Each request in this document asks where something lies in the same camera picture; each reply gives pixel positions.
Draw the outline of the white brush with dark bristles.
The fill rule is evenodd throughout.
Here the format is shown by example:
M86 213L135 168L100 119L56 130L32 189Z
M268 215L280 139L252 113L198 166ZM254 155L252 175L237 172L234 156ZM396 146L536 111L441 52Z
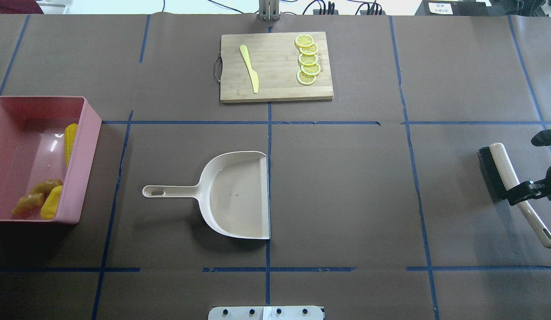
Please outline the white brush with dark bristles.
M509 205L517 207L540 243L551 248L551 232L529 203L530 199L540 198L551 201L551 166L543 179L520 182L504 144L482 147L477 155L489 192L497 200L506 200Z

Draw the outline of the beige plastic dustpan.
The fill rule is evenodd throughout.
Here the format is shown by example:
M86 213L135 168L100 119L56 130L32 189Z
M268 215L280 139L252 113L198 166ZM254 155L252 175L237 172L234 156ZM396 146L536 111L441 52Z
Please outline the beige plastic dustpan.
M147 185L146 198L194 198L206 224L221 235L270 239L267 155L229 152L213 158L194 186Z

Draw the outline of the pink plastic bin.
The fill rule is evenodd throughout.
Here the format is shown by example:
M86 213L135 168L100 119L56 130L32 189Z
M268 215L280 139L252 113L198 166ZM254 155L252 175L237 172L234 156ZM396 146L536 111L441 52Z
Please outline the pink plastic bin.
M78 124L68 168L64 129ZM0 96L0 223L70 224L80 221L102 120L81 96ZM38 183L61 180L56 216L11 210Z

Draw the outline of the black power box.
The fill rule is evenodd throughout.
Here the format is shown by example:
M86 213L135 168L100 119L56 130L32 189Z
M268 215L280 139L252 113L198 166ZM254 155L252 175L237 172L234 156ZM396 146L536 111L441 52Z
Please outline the black power box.
M422 0L414 16L489 16L486 2L460 0Z

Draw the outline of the orange black connector box far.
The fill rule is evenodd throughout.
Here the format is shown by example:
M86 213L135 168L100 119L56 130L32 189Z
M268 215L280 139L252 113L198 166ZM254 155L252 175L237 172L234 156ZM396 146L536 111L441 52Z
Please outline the orange black connector box far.
M376 1L362 2L356 10L356 15L361 16L385 16L383 7Z

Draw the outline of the orange black connector box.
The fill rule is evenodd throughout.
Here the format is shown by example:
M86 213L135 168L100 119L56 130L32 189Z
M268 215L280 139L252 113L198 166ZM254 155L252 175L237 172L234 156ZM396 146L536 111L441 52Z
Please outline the orange black connector box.
M314 9L313 14L317 16L334 16L338 15L338 10L335 8L335 3L330 0L315 0L313 4L318 4L319 8Z
M376 1L362 2L356 10L356 15L361 16L385 16L383 7Z

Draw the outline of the orange black connector box near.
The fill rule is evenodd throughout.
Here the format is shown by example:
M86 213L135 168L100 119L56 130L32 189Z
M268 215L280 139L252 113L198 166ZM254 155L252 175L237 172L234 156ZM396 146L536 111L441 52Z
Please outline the orange black connector box near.
M319 8L314 9L313 14L317 16L334 16L338 15L338 10L335 8L335 3L330 0L315 0L313 4L318 4Z

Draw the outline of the bamboo cutting board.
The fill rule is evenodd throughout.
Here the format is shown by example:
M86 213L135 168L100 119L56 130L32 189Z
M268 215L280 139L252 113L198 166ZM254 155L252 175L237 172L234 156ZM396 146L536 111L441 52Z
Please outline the bamboo cutting board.
M298 83L300 69L298 46L300 34L314 37L318 45L318 63L322 71L312 85ZM239 46L247 45L253 69L259 75L259 93L254 94ZM221 36L221 103L263 103L277 101L331 100L334 85L330 67L327 34L322 31L272 34L226 34Z

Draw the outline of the yellow plastic knife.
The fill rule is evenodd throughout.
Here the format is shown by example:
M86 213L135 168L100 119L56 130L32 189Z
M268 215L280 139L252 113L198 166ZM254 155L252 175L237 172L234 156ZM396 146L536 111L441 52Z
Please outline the yellow plastic knife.
M257 74L257 71L255 71L255 69L253 69L253 66L252 66L252 62L251 62L251 57L249 56L249 49L247 47L247 45L240 45L239 46L239 52L241 53L241 56L244 60L244 63L245 63L245 67L247 68L247 71L248 71L248 74L249 74L249 79L251 81L251 85L252 85L252 90L253 90L253 93L254 94L258 94L259 93L259 88L260 88L260 82L259 82L259 75Z

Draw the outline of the yellow toy corn cob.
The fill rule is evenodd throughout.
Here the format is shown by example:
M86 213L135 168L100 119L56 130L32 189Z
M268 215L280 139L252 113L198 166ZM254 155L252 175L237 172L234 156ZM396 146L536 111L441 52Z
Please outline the yellow toy corn cob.
M66 126L66 128L64 129L64 164L66 168L68 168L70 163L77 130L78 124L75 122Z

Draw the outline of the orange toy ginger root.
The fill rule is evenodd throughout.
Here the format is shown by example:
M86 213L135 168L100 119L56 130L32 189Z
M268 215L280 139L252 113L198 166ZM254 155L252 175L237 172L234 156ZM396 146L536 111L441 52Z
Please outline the orange toy ginger root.
M61 180L46 180L36 184L27 195L22 196L17 201L16 205L11 210L11 214L13 216L19 216L36 208L39 208L41 212L41 207L50 191L52 188L59 185L63 185Z

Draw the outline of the red cloth roll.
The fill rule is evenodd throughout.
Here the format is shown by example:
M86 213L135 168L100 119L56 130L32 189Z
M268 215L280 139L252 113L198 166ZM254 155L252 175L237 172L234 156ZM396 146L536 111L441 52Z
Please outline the red cloth roll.
M44 14L36 0L0 0L0 14Z

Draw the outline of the white pillar mount base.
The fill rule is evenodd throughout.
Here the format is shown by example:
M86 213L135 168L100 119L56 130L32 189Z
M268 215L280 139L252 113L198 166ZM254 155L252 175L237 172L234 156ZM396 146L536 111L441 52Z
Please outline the white pillar mount base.
M211 308L209 320L324 320L324 308L314 305L218 306Z

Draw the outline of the aluminium frame post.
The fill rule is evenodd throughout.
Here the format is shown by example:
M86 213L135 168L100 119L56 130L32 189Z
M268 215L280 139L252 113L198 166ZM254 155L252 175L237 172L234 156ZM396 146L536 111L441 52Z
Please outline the aluminium frame post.
M281 18L280 0L259 0L257 17L260 21L278 21Z

